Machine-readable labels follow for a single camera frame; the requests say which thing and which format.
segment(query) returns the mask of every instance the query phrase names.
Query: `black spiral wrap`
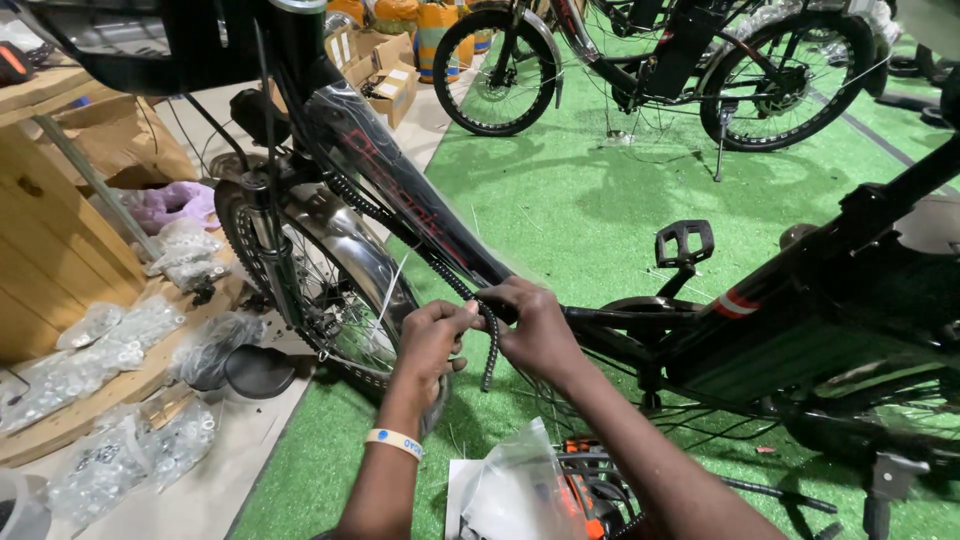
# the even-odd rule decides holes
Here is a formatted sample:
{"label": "black spiral wrap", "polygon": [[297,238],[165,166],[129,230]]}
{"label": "black spiral wrap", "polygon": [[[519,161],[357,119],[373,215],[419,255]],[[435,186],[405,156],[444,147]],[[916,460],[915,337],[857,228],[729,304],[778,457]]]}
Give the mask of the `black spiral wrap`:
{"label": "black spiral wrap", "polygon": [[460,298],[465,301],[474,300],[477,302],[480,307],[480,314],[483,315],[483,318],[487,321],[487,329],[490,334],[490,351],[487,353],[487,365],[484,368],[483,380],[480,385],[480,389],[483,392],[489,392],[493,380],[493,368],[496,366],[496,355],[500,345],[500,327],[498,326],[496,315],[493,314],[490,307],[480,302],[476,295],[473,294],[473,291],[453,273],[449,266],[438,259],[416,236],[405,229],[397,227],[396,221],[391,216],[385,214],[383,210],[376,205],[361,197],[343,175],[336,173],[329,174],[328,178],[326,178],[326,184],[348,205],[372,217],[404,244],[410,246],[417,255],[421,256],[423,260],[426,260],[430,268],[433,268],[433,271],[439,274]]}

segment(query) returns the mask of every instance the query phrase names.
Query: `wristband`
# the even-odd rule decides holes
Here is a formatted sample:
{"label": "wristband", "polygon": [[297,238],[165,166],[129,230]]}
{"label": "wristband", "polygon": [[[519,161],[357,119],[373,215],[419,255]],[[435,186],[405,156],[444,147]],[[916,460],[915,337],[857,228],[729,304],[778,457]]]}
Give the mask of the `wristband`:
{"label": "wristband", "polygon": [[410,437],[390,430],[370,430],[366,443],[384,443],[397,447],[417,459],[423,459],[423,447]]}

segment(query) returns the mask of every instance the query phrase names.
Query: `artificial grass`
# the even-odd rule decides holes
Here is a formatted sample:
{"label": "artificial grass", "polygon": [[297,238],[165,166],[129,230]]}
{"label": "artificial grass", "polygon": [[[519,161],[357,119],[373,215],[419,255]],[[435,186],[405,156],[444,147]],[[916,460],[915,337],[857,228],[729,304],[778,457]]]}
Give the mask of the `artificial grass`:
{"label": "artificial grass", "polygon": [[[629,43],[608,41],[609,54]],[[562,46],[565,59],[572,54]],[[685,218],[710,221],[716,238],[711,260],[698,269],[681,297],[703,302],[726,290],[773,255],[780,233],[798,222],[820,224],[835,215],[837,201],[860,182],[885,182],[904,167],[843,120],[789,149],[772,154],[728,153],[724,182],[712,181],[715,145],[696,116],[665,111],[660,132],[636,115],[624,116],[611,102],[615,129],[632,132],[629,147],[598,148],[606,138],[605,98],[576,63],[567,66],[564,102],[520,136],[478,138],[452,127],[427,175],[467,223],[527,276],[552,287],[568,305],[599,307],[615,299],[654,294],[662,280],[653,266],[654,232]],[[931,141],[945,137],[916,114],[881,108],[861,95],[850,112],[919,159]],[[657,113],[645,112],[658,126]],[[406,248],[391,242],[397,258]],[[422,261],[404,268],[423,300],[455,300],[452,291]],[[446,463],[483,457],[521,425],[541,414],[506,361],[500,360],[489,394],[480,392],[487,340],[465,338],[473,359],[457,376],[444,420],[423,441],[427,455],[417,487],[413,537],[443,534]],[[636,382],[611,373],[631,399]],[[304,395],[285,436],[251,494],[234,540],[310,538],[332,528],[346,502],[374,409],[342,382],[317,383]],[[706,424],[724,427],[726,414]],[[702,435],[673,430],[687,446]],[[757,446],[773,447],[759,454]],[[861,477],[794,443],[777,429],[751,442],[714,440],[690,450],[711,471],[749,481],[798,489],[837,504],[839,514],[786,511],[776,501],[746,499],[791,537],[804,538],[834,520],[840,538],[861,538]],[[895,503],[892,538],[953,538],[960,522],[955,485],[919,484],[908,503]]]}

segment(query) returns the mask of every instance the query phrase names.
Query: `wooden crate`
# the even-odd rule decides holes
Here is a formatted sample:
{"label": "wooden crate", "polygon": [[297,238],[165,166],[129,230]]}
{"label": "wooden crate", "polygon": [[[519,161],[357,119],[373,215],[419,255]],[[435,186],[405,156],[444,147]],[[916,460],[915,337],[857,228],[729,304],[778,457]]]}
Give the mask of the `wooden crate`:
{"label": "wooden crate", "polygon": [[0,362],[46,355],[93,302],[130,306],[130,247],[16,125],[0,128]]}

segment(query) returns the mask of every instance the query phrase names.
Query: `bicycle tire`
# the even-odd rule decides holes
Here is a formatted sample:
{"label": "bicycle tire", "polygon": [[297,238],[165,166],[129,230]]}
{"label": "bicycle tire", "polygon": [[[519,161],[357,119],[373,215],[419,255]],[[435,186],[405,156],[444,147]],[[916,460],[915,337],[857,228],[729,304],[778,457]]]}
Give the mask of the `bicycle tire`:
{"label": "bicycle tire", "polygon": [[[801,126],[795,127],[791,133],[770,140],[772,137],[740,137],[727,131],[724,149],[737,152],[771,152],[796,144],[817,134],[837,119],[853,103],[853,99],[867,84],[866,77],[859,76],[872,66],[876,50],[870,27],[858,17],[846,16],[839,12],[800,12],[782,21],[760,28],[744,41],[751,47],[759,49],[761,45],[775,37],[816,24],[822,24],[837,32],[851,46],[848,48],[848,57],[852,58],[853,61],[853,74],[849,84],[839,90],[838,94],[829,102],[826,111],[821,110],[820,113],[814,115],[813,118],[807,120]],[[720,95],[727,78],[744,58],[746,58],[746,53],[743,50],[732,49],[709,75],[707,84],[704,86],[704,95]],[[706,99],[700,105],[701,124],[707,135],[717,143],[720,142],[718,107],[719,100],[715,98]]]}
{"label": "bicycle tire", "polygon": [[[801,445],[854,467],[871,465],[876,452],[894,452],[910,459],[926,461],[931,471],[940,477],[960,479],[960,439],[946,439],[903,428],[891,428],[865,419],[872,416],[877,407],[888,405],[884,403],[885,400],[897,392],[917,388],[935,380],[943,385],[944,380],[949,379],[954,385],[948,392],[949,398],[956,400],[957,396],[954,394],[957,392],[955,385],[958,378],[960,372],[943,367],[884,380],[843,397],[815,398],[810,403],[799,404],[803,408],[811,406],[813,410],[829,418],[843,418],[859,423],[859,426],[854,426],[857,428],[854,430],[826,429],[823,422],[827,420],[823,420],[822,416],[787,419],[783,425],[790,436]],[[960,414],[952,414],[960,419]]]}
{"label": "bicycle tire", "polygon": [[[276,300],[271,290],[270,284],[268,283],[264,272],[257,268],[257,264],[254,261],[255,257],[249,250],[244,248],[245,243],[250,243],[249,240],[245,242],[244,232],[241,230],[239,225],[239,205],[246,205],[246,201],[243,197],[243,189],[238,185],[230,181],[220,181],[214,191],[214,205],[217,210],[217,217],[220,220],[220,224],[223,227],[224,235],[227,237],[227,242],[230,245],[230,248],[233,250],[233,253],[237,256],[237,260],[241,262],[244,267],[244,270],[247,271],[247,274],[251,279],[256,282],[256,287],[259,290],[260,294],[267,298],[268,302],[271,305],[276,306]],[[327,249],[324,248],[323,243],[314,237],[310,231],[304,228],[296,219],[288,218],[285,215],[281,216],[281,221],[290,225],[294,228],[297,233],[303,236],[305,241],[308,241],[316,249],[320,250],[323,255],[336,266],[339,271],[340,276],[346,277],[350,284],[355,288],[357,296],[365,302],[368,306],[371,304],[370,300],[367,298],[367,295],[363,292],[363,289],[359,286],[358,280],[355,276],[350,274],[346,266],[337,260],[333,255],[331,255]],[[384,313],[384,318],[391,317],[391,313],[388,310]],[[392,321],[396,328],[400,328],[402,321]],[[317,353],[321,352],[323,347],[323,338],[318,335],[314,335],[309,331],[305,331],[302,328],[294,328],[297,335],[310,346],[311,349]],[[394,351],[398,350],[399,340],[393,336],[389,336]],[[351,386],[361,391],[364,394],[369,395],[375,400],[379,400],[383,397],[387,389],[387,383],[389,382],[389,375],[382,372],[375,372],[374,370],[358,370],[346,366],[338,361],[329,361],[331,365],[337,372],[337,374],[346,380]],[[437,400],[427,409],[423,417],[420,420],[420,436],[426,435],[433,428],[436,427],[436,424],[440,420],[441,412],[446,405],[446,400],[449,397],[451,386],[451,377],[449,375],[443,375],[440,378],[440,394],[437,397]]]}
{"label": "bicycle tire", "polygon": [[460,127],[480,136],[511,136],[516,135],[540,119],[546,108],[553,99],[553,93],[557,86],[557,65],[553,61],[553,55],[550,53],[550,46],[546,39],[541,36],[537,30],[528,22],[520,21],[517,27],[517,35],[522,37],[533,49],[540,64],[540,73],[543,83],[540,85],[539,94],[531,104],[530,108],[516,120],[505,124],[491,125],[478,122],[467,116],[460,106],[453,99],[450,91],[450,85],[447,81],[446,67],[457,46],[468,36],[475,32],[487,29],[499,30],[501,34],[509,32],[513,25],[514,16],[509,12],[500,10],[481,10],[467,14],[464,18],[457,21],[450,30],[444,34],[437,45],[437,53],[434,55],[434,76],[433,87],[437,93],[437,99],[440,106],[450,116],[450,118]]}

